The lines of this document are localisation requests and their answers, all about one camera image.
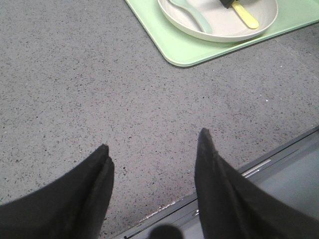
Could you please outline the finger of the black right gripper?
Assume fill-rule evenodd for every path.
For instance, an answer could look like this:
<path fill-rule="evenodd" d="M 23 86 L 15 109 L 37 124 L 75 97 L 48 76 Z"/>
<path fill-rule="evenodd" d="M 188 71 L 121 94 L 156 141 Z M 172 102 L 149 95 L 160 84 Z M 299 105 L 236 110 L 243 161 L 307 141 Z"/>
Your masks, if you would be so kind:
<path fill-rule="evenodd" d="M 225 8 L 234 8 L 240 3 L 238 0 L 220 0 L 220 2 Z"/>

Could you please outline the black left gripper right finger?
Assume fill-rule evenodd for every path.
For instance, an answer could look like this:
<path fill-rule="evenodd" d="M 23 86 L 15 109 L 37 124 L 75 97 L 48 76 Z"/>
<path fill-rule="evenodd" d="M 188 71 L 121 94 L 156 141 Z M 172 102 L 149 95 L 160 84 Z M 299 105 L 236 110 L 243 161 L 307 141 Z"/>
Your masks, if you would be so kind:
<path fill-rule="evenodd" d="M 317 239 L 319 222 L 245 179 L 216 150 L 208 129 L 198 136 L 195 187 L 206 239 Z"/>

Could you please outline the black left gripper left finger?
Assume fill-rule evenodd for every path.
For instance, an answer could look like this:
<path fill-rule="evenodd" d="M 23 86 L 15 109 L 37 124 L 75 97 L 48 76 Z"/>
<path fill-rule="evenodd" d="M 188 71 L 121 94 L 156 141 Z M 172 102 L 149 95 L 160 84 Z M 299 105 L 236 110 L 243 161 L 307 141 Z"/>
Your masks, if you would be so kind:
<path fill-rule="evenodd" d="M 114 163 L 102 144 L 74 169 L 0 208 L 2 239 L 96 239 L 110 203 Z"/>

